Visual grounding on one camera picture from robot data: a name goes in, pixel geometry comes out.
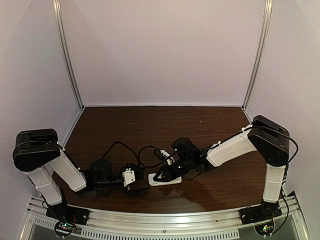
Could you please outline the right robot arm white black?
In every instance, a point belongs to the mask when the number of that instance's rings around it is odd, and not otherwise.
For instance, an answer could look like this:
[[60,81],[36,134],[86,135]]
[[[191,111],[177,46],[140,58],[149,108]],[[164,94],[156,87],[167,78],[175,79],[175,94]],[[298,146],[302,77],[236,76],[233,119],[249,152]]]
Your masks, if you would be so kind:
[[171,144],[173,153],[159,151],[164,164],[148,175],[148,183],[152,187],[180,183],[192,171],[209,172],[239,158],[257,155],[266,166],[261,202],[240,209],[239,215],[243,223],[271,220],[282,214],[279,199],[289,165],[296,156],[290,152],[291,145],[299,150],[286,128],[257,115],[238,133],[204,148],[197,147],[188,137],[177,138]]

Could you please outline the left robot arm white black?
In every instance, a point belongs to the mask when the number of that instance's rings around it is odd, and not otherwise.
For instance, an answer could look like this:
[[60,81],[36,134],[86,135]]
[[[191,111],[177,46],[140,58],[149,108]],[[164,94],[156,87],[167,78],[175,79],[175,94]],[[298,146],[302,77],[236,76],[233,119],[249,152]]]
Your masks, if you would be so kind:
[[102,157],[91,163],[89,169],[80,169],[59,144],[53,128],[25,130],[17,134],[12,152],[13,163],[25,173],[47,204],[47,214],[67,222],[79,210],[68,205],[63,190],[55,183],[56,173],[81,198],[106,196],[115,189],[134,197],[146,188],[133,189],[131,185],[144,179],[144,168],[128,163],[119,174],[112,171],[112,163]]

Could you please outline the left circuit board with LED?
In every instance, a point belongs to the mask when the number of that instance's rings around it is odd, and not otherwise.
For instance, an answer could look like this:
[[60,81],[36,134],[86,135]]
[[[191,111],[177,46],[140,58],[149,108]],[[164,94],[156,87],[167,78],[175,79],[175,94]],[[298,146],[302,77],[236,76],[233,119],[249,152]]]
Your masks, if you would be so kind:
[[70,236],[75,228],[76,226],[71,223],[59,221],[54,225],[53,230],[58,237],[65,238]]

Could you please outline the circuit board with led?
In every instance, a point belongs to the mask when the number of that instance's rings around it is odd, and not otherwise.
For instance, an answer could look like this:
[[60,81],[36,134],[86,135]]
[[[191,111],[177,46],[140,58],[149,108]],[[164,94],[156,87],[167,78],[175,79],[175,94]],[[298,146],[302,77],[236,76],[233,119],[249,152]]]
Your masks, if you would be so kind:
[[75,228],[76,226],[71,223],[59,221],[54,225],[53,230],[58,237],[65,238],[70,236]]
[[275,222],[273,220],[254,225],[255,232],[262,237],[268,237],[275,230]]

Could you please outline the right circuit board with LED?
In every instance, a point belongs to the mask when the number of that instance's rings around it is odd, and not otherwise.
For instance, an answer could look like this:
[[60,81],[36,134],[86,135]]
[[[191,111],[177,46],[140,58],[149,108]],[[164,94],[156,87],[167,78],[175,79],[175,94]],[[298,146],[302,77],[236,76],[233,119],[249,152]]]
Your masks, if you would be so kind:
[[262,237],[268,237],[275,230],[275,222],[273,220],[254,225],[255,232]]

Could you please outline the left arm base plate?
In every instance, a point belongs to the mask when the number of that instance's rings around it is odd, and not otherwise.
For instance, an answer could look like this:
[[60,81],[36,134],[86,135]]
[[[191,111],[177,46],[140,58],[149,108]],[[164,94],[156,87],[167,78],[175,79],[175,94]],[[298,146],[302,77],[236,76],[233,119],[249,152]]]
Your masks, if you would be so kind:
[[85,226],[89,213],[88,209],[58,204],[54,206],[49,205],[45,215],[61,222]]

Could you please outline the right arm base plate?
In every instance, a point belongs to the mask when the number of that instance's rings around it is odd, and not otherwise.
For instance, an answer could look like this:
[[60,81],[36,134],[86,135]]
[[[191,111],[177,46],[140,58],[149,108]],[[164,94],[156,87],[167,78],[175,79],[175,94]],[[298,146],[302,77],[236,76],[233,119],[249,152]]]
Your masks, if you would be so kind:
[[257,206],[247,206],[245,208],[241,208],[238,212],[243,225],[271,220],[274,217],[282,215],[281,208],[278,205],[275,207],[271,207],[269,205],[263,206],[262,204]]

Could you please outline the right aluminium frame post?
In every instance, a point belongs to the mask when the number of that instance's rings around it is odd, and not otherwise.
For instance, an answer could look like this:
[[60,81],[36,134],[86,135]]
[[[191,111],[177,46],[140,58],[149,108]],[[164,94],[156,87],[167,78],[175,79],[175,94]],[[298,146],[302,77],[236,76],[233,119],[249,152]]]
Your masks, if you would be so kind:
[[252,72],[250,75],[249,84],[248,84],[247,91],[242,104],[242,109],[244,111],[248,108],[250,98],[252,96],[254,86],[258,77],[259,69],[262,63],[263,53],[266,46],[269,30],[270,30],[272,12],[273,12],[273,0],[266,0],[264,5],[264,10],[263,10],[263,15],[262,15],[262,23],[261,23],[259,41],[257,45],[257,51],[256,51],[254,63],[253,63]]

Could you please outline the aluminium frame post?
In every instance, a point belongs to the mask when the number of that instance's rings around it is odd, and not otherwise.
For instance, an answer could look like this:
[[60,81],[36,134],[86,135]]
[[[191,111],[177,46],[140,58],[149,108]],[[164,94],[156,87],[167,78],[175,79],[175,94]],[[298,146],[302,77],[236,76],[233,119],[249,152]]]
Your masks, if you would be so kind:
[[242,104],[242,109],[244,111],[248,108],[250,98],[252,96],[254,86],[258,77],[259,69],[262,63],[263,53],[266,46],[269,30],[270,30],[272,12],[273,12],[273,0],[266,0],[264,5],[264,10],[263,10],[263,15],[262,15],[262,23],[261,23],[259,41],[257,45],[257,51],[256,51],[254,63],[253,63],[252,72],[250,75],[249,84],[248,84],[247,91]]
[[61,8],[61,1],[60,0],[53,0],[53,11],[54,11],[54,16],[56,20],[56,25],[57,25],[57,31],[58,31],[58,37],[60,41],[60,46],[61,46],[61,51],[62,51],[62,56],[66,68],[66,72],[68,75],[68,79],[71,85],[72,92],[75,97],[75,101],[77,103],[77,106],[80,110],[84,109],[84,104],[81,98],[81,94],[76,82],[73,66],[72,66],[72,61],[70,57],[70,52],[68,48],[68,43],[67,43],[67,37],[66,37],[66,32],[64,28],[64,22],[63,22],[63,14],[62,14],[62,8]]

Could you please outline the left aluminium frame post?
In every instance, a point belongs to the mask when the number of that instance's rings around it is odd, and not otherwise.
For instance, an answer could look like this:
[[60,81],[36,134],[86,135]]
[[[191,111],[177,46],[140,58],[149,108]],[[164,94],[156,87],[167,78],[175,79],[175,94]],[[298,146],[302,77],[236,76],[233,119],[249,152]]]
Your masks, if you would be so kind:
[[80,110],[84,109],[84,104],[81,98],[81,94],[76,82],[73,66],[72,66],[72,61],[70,57],[70,52],[68,48],[68,43],[67,43],[67,37],[66,37],[66,32],[64,28],[64,22],[63,22],[63,14],[62,14],[62,8],[61,8],[61,1],[60,0],[53,0],[53,11],[54,11],[54,16],[56,20],[56,25],[57,25],[57,31],[58,31],[58,37],[60,41],[60,46],[61,46],[61,51],[62,51],[62,56],[66,68],[66,72],[68,75],[68,79],[71,85],[72,92],[75,97],[75,101],[77,103],[77,106]]

